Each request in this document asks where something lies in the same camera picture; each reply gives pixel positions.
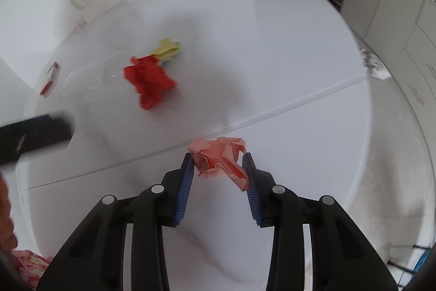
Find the person's left hand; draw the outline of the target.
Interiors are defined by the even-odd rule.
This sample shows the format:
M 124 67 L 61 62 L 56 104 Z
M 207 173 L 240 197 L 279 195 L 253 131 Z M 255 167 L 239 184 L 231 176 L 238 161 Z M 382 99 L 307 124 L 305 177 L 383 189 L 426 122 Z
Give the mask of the person's left hand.
M 11 252 L 18 246 L 14 234 L 14 224 L 10 217 L 11 204 L 6 182 L 0 179 L 0 243 L 5 252 Z

